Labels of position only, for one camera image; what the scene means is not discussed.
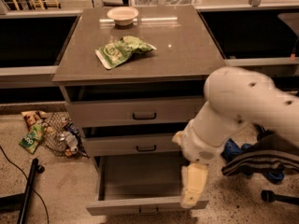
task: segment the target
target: gray countertop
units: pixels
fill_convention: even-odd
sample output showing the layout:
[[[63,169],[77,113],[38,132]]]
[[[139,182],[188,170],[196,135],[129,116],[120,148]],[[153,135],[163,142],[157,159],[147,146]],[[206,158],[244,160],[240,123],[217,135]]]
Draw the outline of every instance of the gray countertop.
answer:
[[[139,7],[129,27],[117,27],[108,7],[84,9],[53,82],[57,85],[182,80],[208,76],[225,66],[193,6]],[[106,70],[95,49],[139,37],[157,49]]]

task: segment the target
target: white bowl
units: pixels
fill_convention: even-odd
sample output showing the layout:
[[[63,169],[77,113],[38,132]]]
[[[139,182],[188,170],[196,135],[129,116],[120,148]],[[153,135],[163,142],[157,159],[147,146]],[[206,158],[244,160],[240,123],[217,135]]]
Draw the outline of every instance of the white bowl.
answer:
[[[127,26],[133,23],[133,19],[138,14],[138,10],[133,7],[114,7],[107,13],[107,16],[119,26]]]

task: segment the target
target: black drawer handle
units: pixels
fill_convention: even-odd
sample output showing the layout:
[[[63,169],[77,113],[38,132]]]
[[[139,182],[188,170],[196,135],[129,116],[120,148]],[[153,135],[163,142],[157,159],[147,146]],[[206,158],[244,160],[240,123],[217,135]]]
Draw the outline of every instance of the black drawer handle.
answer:
[[[135,112],[133,113],[133,119],[135,120],[145,120],[145,119],[156,119],[156,112]]]
[[[136,150],[138,152],[153,152],[157,149],[156,145],[153,146],[153,148],[139,148],[139,146],[136,146]]]
[[[139,215],[140,216],[153,216],[153,215],[157,215],[157,214],[159,214],[158,207],[156,207],[156,210],[154,212],[151,212],[151,213],[143,213],[141,211],[141,208],[139,208]]]

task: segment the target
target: floor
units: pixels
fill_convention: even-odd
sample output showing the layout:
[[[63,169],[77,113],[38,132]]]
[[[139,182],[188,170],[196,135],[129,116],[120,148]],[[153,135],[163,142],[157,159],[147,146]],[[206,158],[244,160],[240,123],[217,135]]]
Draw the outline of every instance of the floor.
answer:
[[[89,0],[59,1],[62,3],[62,8],[92,7]],[[221,167],[225,165],[225,160],[220,155],[215,164],[210,167],[205,191],[205,196],[209,199],[206,209],[159,213],[146,217],[140,215],[92,217],[85,208],[89,202],[96,199],[97,173],[90,159],[61,157],[46,147],[47,139],[37,148],[35,154],[29,154],[18,145],[28,132],[21,111],[30,108],[32,110],[44,109],[49,114],[55,109],[48,105],[25,105],[23,109],[21,105],[18,105],[17,109],[11,108],[13,112],[9,111],[10,108],[7,106],[5,109],[2,108],[7,112],[1,112],[0,115],[0,145],[9,159],[20,166],[26,174],[29,174],[34,158],[38,158],[39,163],[45,167],[45,172],[36,176],[35,190],[47,206],[50,223],[298,223],[298,206],[281,202],[265,203],[261,199],[263,189],[271,189],[280,195],[299,197],[297,185],[299,175],[297,173],[286,171],[286,177],[280,185],[269,183],[261,174],[255,174],[251,179],[247,179],[244,175],[225,177],[221,174]],[[63,109],[55,109],[54,114],[57,117],[67,116]],[[256,131],[252,126],[248,126],[233,138],[240,146],[243,143],[254,144]],[[0,176],[0,196],[24,191],[25,178],[5,159],[2,153],[0,153]],[[0,223],[17,223],[18,214],[18,211],[0,212]],[[47,223],[44,206],[34,194],[27,223]]]

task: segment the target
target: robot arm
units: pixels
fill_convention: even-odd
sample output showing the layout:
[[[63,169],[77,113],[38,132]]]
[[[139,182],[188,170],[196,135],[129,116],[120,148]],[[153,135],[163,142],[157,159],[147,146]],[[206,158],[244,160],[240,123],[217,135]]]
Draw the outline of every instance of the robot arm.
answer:
[[[206,185],[208,165],[248,123],[260,124],[299,147],[299,99],[277,89],[270,77],[223,67],[208,77],[204,93],[205,105],[173,137],[191,162],[182,170],[184,208],[196,205]]]

